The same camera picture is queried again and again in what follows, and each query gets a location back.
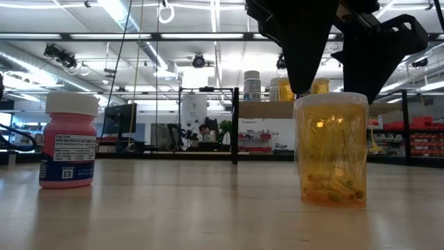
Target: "person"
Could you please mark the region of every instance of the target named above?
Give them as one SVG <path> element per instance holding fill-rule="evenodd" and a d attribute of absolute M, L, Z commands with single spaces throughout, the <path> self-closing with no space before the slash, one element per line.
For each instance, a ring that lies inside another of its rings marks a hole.
<path fill-rule="evenodd" d="M 201 135 L 209 135 L 210 134 L 210 129 L 208 128 L 207 125 L 202 124 L 199 126 L 199 133 Z"/>
<path fill-rule="evenodd" d="M 201 142 L 206 142 L 210 140 L 210 128 L 206 124 L 202 124 L 199 126 L 199 134 L 198 139 Z"/>

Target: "yellow container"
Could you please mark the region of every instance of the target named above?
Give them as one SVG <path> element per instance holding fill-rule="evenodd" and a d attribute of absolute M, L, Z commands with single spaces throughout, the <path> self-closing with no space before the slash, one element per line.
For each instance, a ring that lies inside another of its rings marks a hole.
<path fill-rule="evenodd" d="M 365 206 L 367 98 L 350 92 L 310 95 L 295 101 L 294 117 L 302 200 Z"/>
<path fill-rule="evenodd" d="M 311 84 L 311 94 L 327 94 L 329 92 L 330 80 L 327 78 L 314 79 Z"/>
<path fill-rule="evenodd" d="M 294 101 L 294 93 L 291 91 L 290 80 L 282 78 L 279 80 L 279 101 Z"/>

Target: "computer monitor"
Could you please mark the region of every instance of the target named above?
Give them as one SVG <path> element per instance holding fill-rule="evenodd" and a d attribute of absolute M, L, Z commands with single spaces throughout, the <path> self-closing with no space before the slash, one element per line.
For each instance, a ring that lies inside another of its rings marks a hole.
<path fill-rule="evenodd" d="M 132 104 L 121 106 L 113 106 L 105 109 L 105 134 L 118 134 L 136 132 L 136 114 L 137 104 L 134 103 L 134 111 Z"/>

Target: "wooden table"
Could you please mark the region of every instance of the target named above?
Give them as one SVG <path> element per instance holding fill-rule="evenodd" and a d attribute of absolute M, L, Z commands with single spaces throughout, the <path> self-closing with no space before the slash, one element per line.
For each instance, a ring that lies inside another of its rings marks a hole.
<path fill-rule="evenodd" d="M 290 162 L 97 160 L 93 186 L 0 169 L 1 249 L 442 249 L 444 172 L 368 164 L 368 205 L 300 201 Z"/>

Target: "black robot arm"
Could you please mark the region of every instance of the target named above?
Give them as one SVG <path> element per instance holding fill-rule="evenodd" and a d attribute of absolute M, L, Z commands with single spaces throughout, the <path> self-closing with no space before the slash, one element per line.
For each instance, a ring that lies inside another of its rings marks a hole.
<path fill-rule="evenodd" d="M 247 13 L 259 32 L 282 47 L 291 89 L 311 86 L 328 35 L 335 25 L 343 33 L 343 51 L 332 57 L 343 64 L 344 91 L 365 94 L 369 103 L 402 59 L 427 48 L 428 35 L 409 15 L 380 23 L 371 13 L 376 0 L 246 0 Z"/>

